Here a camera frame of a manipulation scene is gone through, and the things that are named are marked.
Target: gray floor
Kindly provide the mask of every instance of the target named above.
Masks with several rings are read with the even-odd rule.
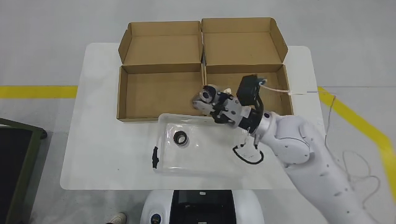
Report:
[[[0,0],[0,85],[77,85],[85,47],[119,42],[131,21],[268,16],[277,20],[288,45],[311,49],[318,85],[336,92],[396,147],[396,0]],[[122,210],[129,223],[137,223],[147,192],[60,188],[73,106],[74,100],[0,99],[2,117],[50,132],[37,164],[43,166],[41,180],[33,180],[40,185],[31,222],[103,223]],[[382,180],[369,211],[393,223],[395,204],[376,147],[336,114],[332,124],[331,148],[358,150]],[[309,223],[310,215],[322,222],[295,192],[257,194],[267,223]]]

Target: cardboard box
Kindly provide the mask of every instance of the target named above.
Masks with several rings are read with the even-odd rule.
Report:
[[[117,118],[155,120],[162,113],[201,115],[191,100],[204,84],[200,22],[130,23],[118,49]]]
[[[272,88],[289,90],[283,60],[288,48],[272,18],[202,19],[207,84],[229,87],[233,94],[243,76],[257,74]],[[293,114],[291,98],[266,89],[267,111]]]

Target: yellow tape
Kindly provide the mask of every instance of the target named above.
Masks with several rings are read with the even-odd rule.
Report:
[[[320,91],[319,98],[321,102],[330,107],[334,96],[322,87],[318,87],[318,90]],[[390,191],[396,202],[396,155],[391,140],[376,127],[369,124],[361,116],[344,105],[340,100],[335,99],[333,110],[377,145],[385,173],[388,177]]]
[[[0,98],[75,98],[76,85],[5,85]]]

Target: table top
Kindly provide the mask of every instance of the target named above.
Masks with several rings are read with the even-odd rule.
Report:
[[[293,92],[317,91],[307,47],[289,46],[284,64]],[[123,123],[116,119],[120,65],[117,43],[87,46],[63,161],[63,189],[294,189],[264,144],[259,145],[265,156],[263,163],[248,165],[240,161],[245,171],[241,178],[154,172],[156,122]],[[292,95],[291,100],[294,113],[314,123],[324,135],[318,94]]]

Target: clear plastic container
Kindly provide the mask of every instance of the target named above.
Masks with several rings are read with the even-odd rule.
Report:
[[[188,142],[178,145],[173,136],[184,131]],[[241,162],[232,151],[248,136],[242,129],[216,124],[212,118],[161,114],[158,119],[157,173],[240,177]]]

